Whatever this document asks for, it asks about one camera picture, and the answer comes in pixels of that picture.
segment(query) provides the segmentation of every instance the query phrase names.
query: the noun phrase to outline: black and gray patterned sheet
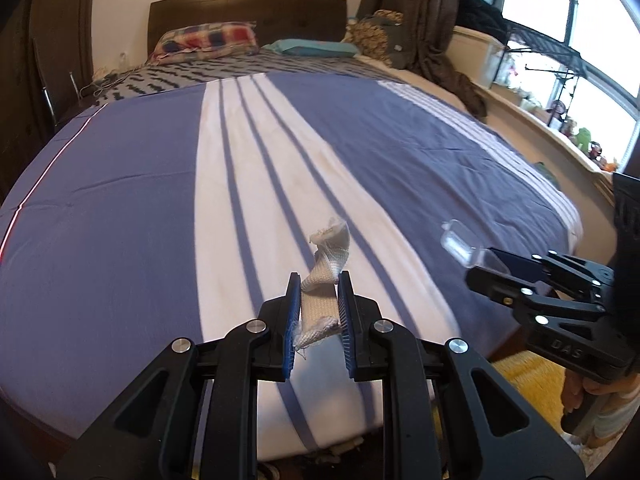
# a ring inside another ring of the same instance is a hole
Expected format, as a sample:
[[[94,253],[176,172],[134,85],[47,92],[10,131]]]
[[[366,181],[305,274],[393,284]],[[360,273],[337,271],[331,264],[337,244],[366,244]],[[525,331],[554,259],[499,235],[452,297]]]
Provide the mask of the black and gray patterned sheet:
[[[349,57],[283,56],[261,50],[255,56],[221,57],[159,66],[143,66],[123,82],[104,90],[98,102],[109,103],[155,94],[215,79],[261,72],[311,72],[350,75],[385,81],[400,80],[371,65]]]

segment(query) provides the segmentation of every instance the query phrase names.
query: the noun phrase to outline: pillow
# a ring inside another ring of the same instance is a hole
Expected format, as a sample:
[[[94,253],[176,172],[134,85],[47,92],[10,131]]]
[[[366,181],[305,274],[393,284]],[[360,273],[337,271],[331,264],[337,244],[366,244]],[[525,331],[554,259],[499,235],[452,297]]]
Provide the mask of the pillow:
[[[351,43],[313,40],[278,40],[263,48],[286,56],[353,57],[359,54]]]
[[[345,41],[387,66],[399,69],[407,66],[401,12],[377,10],[373,16],[351,25]]]
[[[203,23],[176,28],[162,35],[148,64],[178,63],[195,59],[255,54],[255,23]]]

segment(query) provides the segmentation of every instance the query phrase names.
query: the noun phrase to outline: white storage box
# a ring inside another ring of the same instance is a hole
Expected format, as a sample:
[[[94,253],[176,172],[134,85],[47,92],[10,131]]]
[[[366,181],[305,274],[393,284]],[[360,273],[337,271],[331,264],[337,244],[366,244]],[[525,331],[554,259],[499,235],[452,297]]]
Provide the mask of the white storage box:
[[[503,45],[493,36],[455,26],[447,57],[453,67],[483,88],[489,88],[498,70]]]

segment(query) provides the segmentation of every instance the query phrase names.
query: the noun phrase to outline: headboard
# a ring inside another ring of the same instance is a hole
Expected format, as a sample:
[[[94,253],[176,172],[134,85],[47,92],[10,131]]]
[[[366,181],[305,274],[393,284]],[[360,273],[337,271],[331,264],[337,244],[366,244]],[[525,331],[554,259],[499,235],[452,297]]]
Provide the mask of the headboard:
[[[340,41],[347,21],[346,0],[160,0],[151,3],[146,49],[174,28],[212,22],[256,22],[262,46],[285,38]]]

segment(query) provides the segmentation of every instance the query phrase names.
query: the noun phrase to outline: windowsill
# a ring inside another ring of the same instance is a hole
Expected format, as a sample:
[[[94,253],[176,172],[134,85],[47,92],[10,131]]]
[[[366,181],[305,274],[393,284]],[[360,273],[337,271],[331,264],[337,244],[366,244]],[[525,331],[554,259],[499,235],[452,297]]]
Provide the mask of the windowsill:
[[[525,121],[529,126],[532,126],[535,131],[545,136],[545,138],[556,143],[558,146],[562,146],[567,154],[567,158],[574,164],[580,166],[583,171],[587,172],[585,177],[590,179],[593,185],[604,195],[607,201],[613,205],[614,199],[611,173],[602,171],[589,157],[581,152],[577,146],[574,146],[567,137],[557,130],[553,130],[546,126],[546,124],[539,118],[511,103],[496,92],[478,85],[476,85],[476,88],[478,88],[482,95],[493,100],[502,108],[508,110],[514,118]]]

